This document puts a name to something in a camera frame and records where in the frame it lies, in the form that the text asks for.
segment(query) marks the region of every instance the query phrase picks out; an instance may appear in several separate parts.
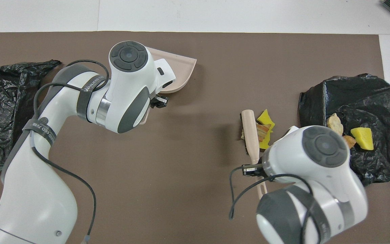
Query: beige dustpan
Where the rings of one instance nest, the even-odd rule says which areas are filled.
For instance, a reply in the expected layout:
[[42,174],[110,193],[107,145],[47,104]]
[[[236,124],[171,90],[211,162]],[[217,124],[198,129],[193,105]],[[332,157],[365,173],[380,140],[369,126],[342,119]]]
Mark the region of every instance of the beige dustpan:
[[196,59],[171,54],[147,47],[154,60],[165,59],[174,71],[175,82],[164,88],[161,93],[174,93],[186,85],[194,70]]

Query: cable connector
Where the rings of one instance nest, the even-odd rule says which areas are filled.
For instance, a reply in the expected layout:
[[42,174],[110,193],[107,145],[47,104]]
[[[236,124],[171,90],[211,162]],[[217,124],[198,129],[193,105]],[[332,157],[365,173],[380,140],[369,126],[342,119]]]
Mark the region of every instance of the cable connector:
[[89,235],[86,235],[84,237],[84,240],[81,242],[81,244],[88,244],[88,241],[90,240],[90,236]]
[[243,173],[244,176],[262,176],[262,177],[267,177],[267,174],[265,173],[262,164],[242,165],[242,173]]

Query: cable strap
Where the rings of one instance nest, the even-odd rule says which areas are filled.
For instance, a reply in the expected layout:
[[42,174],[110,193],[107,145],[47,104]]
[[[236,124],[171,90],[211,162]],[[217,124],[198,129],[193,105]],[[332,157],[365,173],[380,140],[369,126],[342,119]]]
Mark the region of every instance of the cable strap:
[[79,92],[78,103],[76,104],[76,112],[81,119],[88,120],[88,104],[90,103],[91,95],[93,90],[102,83],[106,78],[102,75],[93,76],[87,83],[82,87]]
[[54,130],[47,125],[48,118],[41,117],[40,119],[30,119],[22,130],[34,131],[44,137],[52,146],[57,138]]

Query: yellow object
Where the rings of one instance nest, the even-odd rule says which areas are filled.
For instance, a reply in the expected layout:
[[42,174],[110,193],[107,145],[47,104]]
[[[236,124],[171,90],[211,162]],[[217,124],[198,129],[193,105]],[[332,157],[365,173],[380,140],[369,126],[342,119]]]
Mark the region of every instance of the yellow object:
[[260,117],[258,117],[257,121],[263,125],[271,124],[272,127],[270,127],[270,130],[272,130],[275,127],[275,123],[270,118],[269,113],[267,112],[266,109],[263,111],[263,113],[261,113]]
[[269,128],[269,131],[266,134],[266,137],[262,142],[260,142],[260,148],[261,149],[268,149],[269,148],[269,142],[270,142],[270,134],[272,133],[272,129],[275,127],[275,123],[272,121],[272,119],[269,116],[269,113],[265,109],[263,113],[261,113],[260,117],[258,117],[257,121],[263,125],[271,125]]
[[371,128],[358,127],[350,130],[356,142],[365,150],[374,150]]

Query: black velcro strap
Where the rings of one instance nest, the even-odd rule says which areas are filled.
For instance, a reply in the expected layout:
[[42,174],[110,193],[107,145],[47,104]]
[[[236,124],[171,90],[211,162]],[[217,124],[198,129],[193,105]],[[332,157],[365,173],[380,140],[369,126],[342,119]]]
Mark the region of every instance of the black velcro strap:
[[84,119],[91,123],[87,117],[88,103],[90,102],[91,95],[93,94],[94,88],[102,83],[106,78],[102,75],[93,76],[87,83],[82,87],[79,92],[78,103],[76,104],[76,112],[81,119]]
[[43,123],[38,119],[28,120],[22,130],[34,131],[35,133],[44,137],[51,146],[52,144],[54,144],[55,139],[57,138],[57,135],[55,134],[54,130],[52,130],[51,127],[49,127],[47,124]]
[[329,241],[331,237],[330,225],[325,213],[323,212],[322,208],[320,207],[320,204],[316,201],[314,196],[295,185],[286,187],[286,190],[289,193],[293,194],[310,212],[311,217],[314,220],[314,224],[316,224],[316,227],[319,230],[320,244]]

